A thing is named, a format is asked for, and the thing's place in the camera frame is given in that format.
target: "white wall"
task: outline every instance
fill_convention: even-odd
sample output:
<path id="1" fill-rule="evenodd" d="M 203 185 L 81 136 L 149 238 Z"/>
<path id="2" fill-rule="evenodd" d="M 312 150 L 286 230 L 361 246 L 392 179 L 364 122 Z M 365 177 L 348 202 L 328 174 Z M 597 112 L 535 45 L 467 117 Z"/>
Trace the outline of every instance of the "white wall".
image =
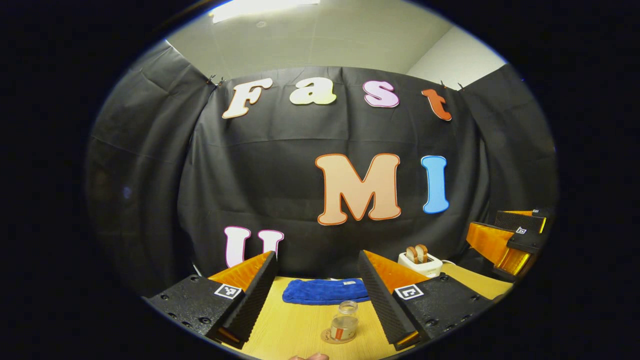
<path id="1" fill-rule="evenodd" d="M 496 71 L 506 61 L 476 37 L 457 26 L 451 28 L 407 72 L 434 83 L 459 90 Z"/>

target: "cutout letter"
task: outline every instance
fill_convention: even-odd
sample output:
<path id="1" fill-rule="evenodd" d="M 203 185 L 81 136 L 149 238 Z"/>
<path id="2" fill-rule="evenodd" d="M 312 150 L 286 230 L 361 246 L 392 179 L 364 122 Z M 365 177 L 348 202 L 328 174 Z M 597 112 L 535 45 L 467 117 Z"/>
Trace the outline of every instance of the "cutout letter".
<path id="1" fill-rule="evenodd" d="M 227 266 L 236 266 L 244 261 L 244 242 L 251 236 L 251 231 L 244 227 L 227 226 Z"/>
<path id="2" fill-rule="evenodd" d="M 297 90 L 291 93 L 289 100 L 296 105 L 312 102 L 318 105 L 331 104 L 336 95 L 333 94 L 333 81 L 327 78 L 308 78 L 296 84 Z"/>
<path id="3" fill-rule="evenodd" d="M 398 96 L 392 93 L 394 87 L 386 81 L 367 81 L 362 89 L 367 93 L 364 96 L 367 104 L 375 108 L 395 108 L 400 103 Z"/>
<path id="4" fill-rule="evenodd" d="M 427 169 L 427 203 L 422 210 L 427 214 L 441 213 L 449 208 L 444 194 L 444 167 L 447 159 L 442 156 L 425 156 L 420 161 Z"/>
<path id="5" fill-rule="evenodd" d="M 278 243 L 284 239 L 284 234 L 275 230 L 262 230 L 258 237 L 262 239 L 262 253 L 274 251 L 278 259 Z"/>
<path id="6" fill-rule="evenodd" d="M 447 102 L 442 96 L 436 93 L 436 90 L 423 90 L 422 94 L 426 96 L 427 99 L 429 99 L 431 109 L 437 117 L 441 118 L 442 120 L 451 121 L 451 114 L 444 111 L 444 108 L 442 107 L 442 104 L 446 104 Z"/>
<path id="7" fill-rule="evenodd" d="M 246 101 L 249 100 L 251 105 L 255 104 L 260 98 L 262 88 L 268 89 L 271 85 L 273 85 L 273 80 L 266 78 L 234 86 L 234 98 L 231 99 L 229 109 L 222 113 L 222 118 L 231 119 L 232 117 L 238 117 L 248 113 L 249 108 L 245 106 Z"/>
<path id="8" fill-rule="evenodd" d="M 400 158 L 395 154 L 378 154 L 371 160 L 364 180 L 342 154 L 327 154 L 316 159 L 316 166 L 324 174 L 324 213 L 318 216 L 322 225 L 339 225 L 347 221 L 340 200 L 344 198 L 353 217 L 360 221 L 371 199 L 372 220 L 386 220 L 400 216 L 396 195 L 396 168 Z"/>

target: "wooden table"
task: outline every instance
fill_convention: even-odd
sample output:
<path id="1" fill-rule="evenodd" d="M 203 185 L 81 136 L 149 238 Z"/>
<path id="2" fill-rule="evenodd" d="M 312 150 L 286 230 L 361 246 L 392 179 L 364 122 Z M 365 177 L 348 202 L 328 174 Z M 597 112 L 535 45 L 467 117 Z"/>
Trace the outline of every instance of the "wooden table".
<path id="1" fill-rule="evenodd" d="M 442 272 L 493 299 L 510 289 L 511 283 L 485 277 L 459 266 L 445 263 Z M 355 338 L 343 344 L 329 344 L 320 334 L 329 328 L 338 305 L 299 305 L 282 301 L 282 293 L 294 278 L 276 277 L 256 320 L 249 341 L 240 351 L 264 360 L 289 360 L 298 355 L 307 358 L 321 352 L 331 360 L 378 360 L 398 354 L 389 345 L 371 301 L 358 303 L 358 329 Z"/>

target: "finger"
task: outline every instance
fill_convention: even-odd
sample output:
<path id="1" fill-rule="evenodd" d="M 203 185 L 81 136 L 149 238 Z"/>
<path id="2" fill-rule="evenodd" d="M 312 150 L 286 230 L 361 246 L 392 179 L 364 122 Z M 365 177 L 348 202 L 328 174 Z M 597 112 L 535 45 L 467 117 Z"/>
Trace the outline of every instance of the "finger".
<path id="1" fill-rule="evenodd" d="M 311 355 L 307 360 L 329 360 L 329 356 L 318 352 Z"/>

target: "black fabric backdrop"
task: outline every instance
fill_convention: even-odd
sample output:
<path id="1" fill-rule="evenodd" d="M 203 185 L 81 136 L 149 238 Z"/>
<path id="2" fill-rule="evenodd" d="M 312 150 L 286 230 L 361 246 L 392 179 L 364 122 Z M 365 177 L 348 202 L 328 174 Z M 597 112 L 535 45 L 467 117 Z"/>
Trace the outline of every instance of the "black fabric backdrop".
<path id="1" fill-rule="evenodd" d="M 329 105 L 295 105 L 295 83 L 334 82 Z M 233 86 L 272 78 L 247 115 L 222 119 Z M 509 65 L 459 92 L 402 74 L 345 67 L 262 72 L 214 90 L 167 43 L 141 58 L 106 101 L 87 157 L 87 191 L 99 241 L 124 281 L 151 296 L 193 273 L 223 270 L 234 225 L 252 232 L 245 259 L 262 251 L 257 233 L 281 231 L 280 274 L 354 277 L 359 250 L 390 259 L 424 243 L 441 259 L 462 254 L 467 225 L 492 221 L 498 209 L 555 204 L 553 145 L 531 94 Z M 373 108 L 362 84 L 388 81 L 396 108 Z M 447 101 L 450 122 L 436 117 L 421 90 Z M 391 220 L 323 226 L 323 174 L 314 160 L 345 154 L 362 178 L 372 158 L 400 157 Z M 449 208 L 425 214 L 420 159 L 447 159 Z"/>

